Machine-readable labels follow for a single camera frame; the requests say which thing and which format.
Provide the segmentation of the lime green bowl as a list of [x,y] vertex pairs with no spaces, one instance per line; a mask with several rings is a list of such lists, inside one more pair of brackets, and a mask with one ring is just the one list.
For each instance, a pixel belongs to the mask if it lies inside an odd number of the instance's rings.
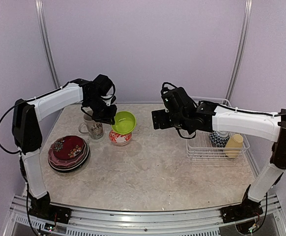
[[136,127],[136,117],[129,111],[117,112],[115,124],[111,125],[112,130],[118,134],[125,135],[131,133]]

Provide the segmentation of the dark red patterned plate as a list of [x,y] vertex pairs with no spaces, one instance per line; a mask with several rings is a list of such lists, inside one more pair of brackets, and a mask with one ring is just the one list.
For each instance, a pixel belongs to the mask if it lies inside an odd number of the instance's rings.
[[71,160],[80,156],[85,149],[85,142],[75,135],[57,139],[53,143],[52,154],[59,160]]

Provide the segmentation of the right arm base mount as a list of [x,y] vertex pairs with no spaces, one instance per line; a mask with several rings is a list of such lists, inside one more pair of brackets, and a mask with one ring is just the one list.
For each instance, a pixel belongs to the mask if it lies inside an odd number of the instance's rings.
[[261,206],[230,205],[220,209],[223,223],[230,223],[263,214]]

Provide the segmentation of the white shell pattern mug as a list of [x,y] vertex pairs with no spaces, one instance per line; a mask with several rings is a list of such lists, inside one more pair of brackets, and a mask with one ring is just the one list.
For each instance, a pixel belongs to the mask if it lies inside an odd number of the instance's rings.
[[81,134],[88,134],[93,140],[99,140],[103,137],[104,130],[102,123],[94,121],[87,114],[83,115],[83,121],[78,127],[78,131]]

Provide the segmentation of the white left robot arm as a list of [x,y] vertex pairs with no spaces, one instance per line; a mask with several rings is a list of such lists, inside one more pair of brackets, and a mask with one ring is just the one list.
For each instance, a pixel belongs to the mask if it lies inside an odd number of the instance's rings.
[[43,218],[51,218],[55,209],[50,204],[40,164],[42,133],[39,123],[47,116],[76,103],[82,109],[91,108],[92,119],[96,122],[114,124],[117,107],[114,104],[116,91],[112,80],[98,75],[94,80],[75,79],[51,92],[28,100],[19,99],[9,108],[13,112],[12,135],[20,158],[21,174],[27,184],[31,209]]

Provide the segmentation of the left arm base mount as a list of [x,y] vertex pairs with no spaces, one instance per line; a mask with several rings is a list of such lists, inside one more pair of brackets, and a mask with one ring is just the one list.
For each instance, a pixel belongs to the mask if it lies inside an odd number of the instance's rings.
[[29,209],[29,215],[35,216],[55,223],[68,224],[72,209],[63,206],[48,205],[46,207],[32,207]]

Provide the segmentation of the red white floral bowl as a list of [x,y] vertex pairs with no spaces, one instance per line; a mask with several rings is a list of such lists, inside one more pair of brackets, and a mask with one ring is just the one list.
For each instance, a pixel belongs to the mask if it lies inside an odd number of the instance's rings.
[[132,133],[119,134],[111,130],[109,133],[109,140],[116,146],[125,146],[131,141]]

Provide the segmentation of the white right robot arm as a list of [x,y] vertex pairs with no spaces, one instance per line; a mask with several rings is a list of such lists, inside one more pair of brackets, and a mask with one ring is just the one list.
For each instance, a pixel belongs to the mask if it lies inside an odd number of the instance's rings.
[[207,100],[196,102],[183,87],[170,82],[162,84],[160,95],[165,107],[151,113],[155,130],[173,128],[185,140],[202,131],[252,136],[272,143],[269,161],[237,207],[237,214],[248,218],[286,171],[286,109],[258,112]]

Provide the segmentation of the pink polka dot plate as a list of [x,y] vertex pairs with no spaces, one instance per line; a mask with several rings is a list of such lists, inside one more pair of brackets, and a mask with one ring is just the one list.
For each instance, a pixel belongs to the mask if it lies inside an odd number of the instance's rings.
[[82,164],[89,154],[85,140],[78,136],[57,139],[49,148],[48,162],[54,169],[71,170]]

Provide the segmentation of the pale yellow cup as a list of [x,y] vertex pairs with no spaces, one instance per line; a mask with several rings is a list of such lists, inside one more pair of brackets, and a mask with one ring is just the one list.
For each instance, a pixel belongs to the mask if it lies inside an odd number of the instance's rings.
[[224,153],[228,158],[237,158],[243,147],[243,137],[240,134],[234,134],[228,140]]

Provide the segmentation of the black striped rim plate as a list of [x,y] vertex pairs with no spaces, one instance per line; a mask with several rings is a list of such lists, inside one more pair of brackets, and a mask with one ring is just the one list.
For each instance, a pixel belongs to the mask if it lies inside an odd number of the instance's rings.
[[91,154],[90,148],[88,144],[85,142],[85,149],[80,156],[71,160],[59,160],[55,158],[55,156],[52,154],[52,147],[53,144],[51,145],[48,152],[48,163],[53,170],[60,173],[69,173],[77,170],[86,163]]

